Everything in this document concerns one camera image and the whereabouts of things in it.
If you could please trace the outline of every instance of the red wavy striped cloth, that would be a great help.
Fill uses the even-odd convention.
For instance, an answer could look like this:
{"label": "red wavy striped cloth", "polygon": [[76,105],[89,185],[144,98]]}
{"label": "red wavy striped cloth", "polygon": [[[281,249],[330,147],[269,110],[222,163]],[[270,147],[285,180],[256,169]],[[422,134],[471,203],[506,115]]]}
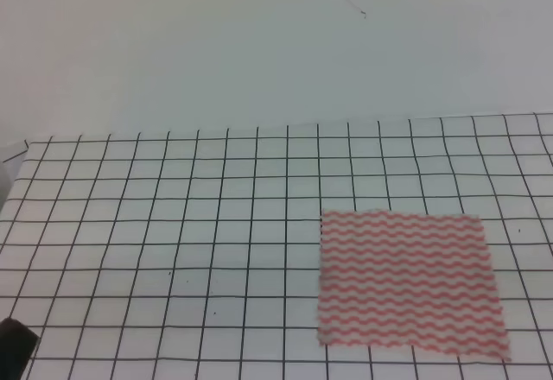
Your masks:
{"label": "red wavy striped cloth", "polygon": [[322,344],[510,360],[484,229],[473,216],[325,211],[318,313]]}

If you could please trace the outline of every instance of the white surface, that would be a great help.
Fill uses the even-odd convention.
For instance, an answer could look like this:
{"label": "white surface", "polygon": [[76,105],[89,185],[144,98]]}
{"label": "white surface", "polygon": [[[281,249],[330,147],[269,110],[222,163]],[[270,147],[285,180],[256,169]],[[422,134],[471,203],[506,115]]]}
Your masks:
{"label": "white surface", "polygon": [[[507,117],[510,137],[477,117],[477,138],[446,118],[445,138],[429,119],[412,140],[405,122],[34,143],[0,215],[0,318],[41,335],[41,380],[551,379],[553,116],[547,148],[536,120]],[[511,364],[318,346],[320,209],[390,206],[483,218]]]}
{"label": "white surface", "polygon": [[553,0],[0,0],[0,143],[550,108]]}

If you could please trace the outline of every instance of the black object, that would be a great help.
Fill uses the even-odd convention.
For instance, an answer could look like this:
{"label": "black object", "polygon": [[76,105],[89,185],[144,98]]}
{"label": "black object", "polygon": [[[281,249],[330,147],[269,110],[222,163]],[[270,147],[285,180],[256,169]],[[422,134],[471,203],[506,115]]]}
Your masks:
{"label": "black object", "polygon": [[21,322],[0,322],[0,380],[19,380],[35,349],[38,335]]}

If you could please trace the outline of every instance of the white background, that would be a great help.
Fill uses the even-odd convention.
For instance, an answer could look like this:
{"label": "white background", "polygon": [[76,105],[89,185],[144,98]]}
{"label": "white background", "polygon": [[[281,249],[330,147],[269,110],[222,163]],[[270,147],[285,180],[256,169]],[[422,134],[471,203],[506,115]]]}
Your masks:
{"label": "white background", "polygon": [[0,144],[550,105],[553,0],[351,2],[0,0]]}

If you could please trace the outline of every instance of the table surface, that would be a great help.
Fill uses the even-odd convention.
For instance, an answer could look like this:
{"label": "table surface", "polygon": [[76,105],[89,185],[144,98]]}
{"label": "table surface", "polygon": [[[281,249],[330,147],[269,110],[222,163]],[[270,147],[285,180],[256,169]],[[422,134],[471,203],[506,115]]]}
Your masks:
{"label": "table surface", "polygon": [[[0,216],[25,379],[553,379],[553,115],[30,144]],[[484,221],[509,364],[320,347],[321,209]]]}

